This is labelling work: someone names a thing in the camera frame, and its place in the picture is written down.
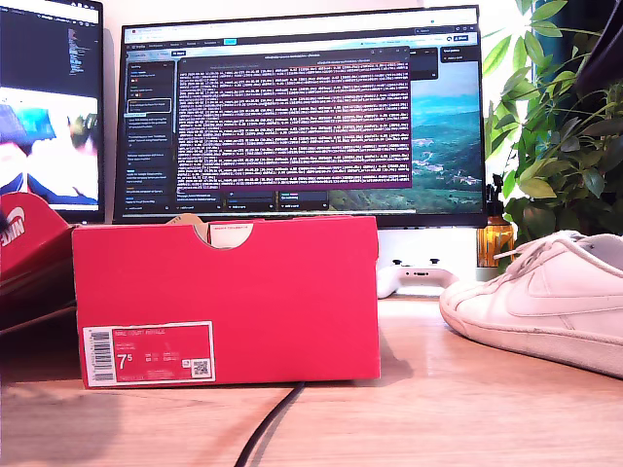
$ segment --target shoebox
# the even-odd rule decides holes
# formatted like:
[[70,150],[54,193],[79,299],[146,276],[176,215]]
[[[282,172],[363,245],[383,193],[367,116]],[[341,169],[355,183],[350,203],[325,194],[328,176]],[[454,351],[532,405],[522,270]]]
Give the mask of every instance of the shoebox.
[[178,221],[73,233],[86,387],[379,377],[374,218]]
[[74,305],[71,232],[41,198],[0,196],[9,227],[0,233],[0,332]]

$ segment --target black cable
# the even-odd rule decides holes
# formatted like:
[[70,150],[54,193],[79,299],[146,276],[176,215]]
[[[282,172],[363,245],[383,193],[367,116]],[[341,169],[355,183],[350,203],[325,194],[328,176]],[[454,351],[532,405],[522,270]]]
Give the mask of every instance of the black cable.
[[253,452],[255,445],[257,445],[257,442],[260,441],[260,438],[262,438],[262,435],[264,434],[266,429],[273,422],[273,420],[279,414],[279,412],[281,412],[290,402],[292,402],[292,400],[296,396],[298,396],[301,393],[304,387],[305,387],[305,383],[303,381],[297,383],[297,385],[294,386],[294,389],[292,389],[288,393],[288,395],[285,396],[281,400],[281,402],[279,402],[275,406],[275,408],[269,412],[268,415],[266,415],[266,417],[262,420],[262,423],[260,423],[260,425],[255,429],[255,431],[249,438],[249,441],[247,441],[246,445],[244,445],[244,448],[242,449],[242,452],[240,453],[240,456],[238,457],[238,460],[236,461],[235,467],[244,467],[246,465],[246,462],[249,460],[249,456],[251,455],[251,452]]

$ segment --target desk surface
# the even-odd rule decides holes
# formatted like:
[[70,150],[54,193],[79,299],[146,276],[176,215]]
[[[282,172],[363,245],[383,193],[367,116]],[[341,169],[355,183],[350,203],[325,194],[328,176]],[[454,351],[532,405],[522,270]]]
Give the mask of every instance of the desk surface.
[[[620,464],[623,381],[467,341],[433,301],[383,301],[380,320],[383,377],[310,385],[249,465]],[[75,321],[39,328],[0,341],[5,464],[231,467],[290,390],[86,391]]]

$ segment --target monitor screen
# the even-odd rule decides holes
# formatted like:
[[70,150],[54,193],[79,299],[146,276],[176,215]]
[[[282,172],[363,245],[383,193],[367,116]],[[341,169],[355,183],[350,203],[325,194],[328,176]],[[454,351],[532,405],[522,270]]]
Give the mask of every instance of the monitor screen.
[[477,7],[122,34],[117,222],[486,223]]
[[103,221],[102,7],[0,0],[0,195]]

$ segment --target game controller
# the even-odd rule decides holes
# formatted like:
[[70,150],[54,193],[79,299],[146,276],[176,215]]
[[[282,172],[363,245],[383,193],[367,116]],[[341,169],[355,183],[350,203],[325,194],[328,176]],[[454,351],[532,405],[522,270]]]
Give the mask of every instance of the game controller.
[[394,266],[382,268],[377,272],[377,297],[384,299],[400,287],[412,285],[438,286],[444,289],[458,281],[458,277],[439,267],[439,260],[430,260],[431,265],[424,268],[403,265],[393,260]]

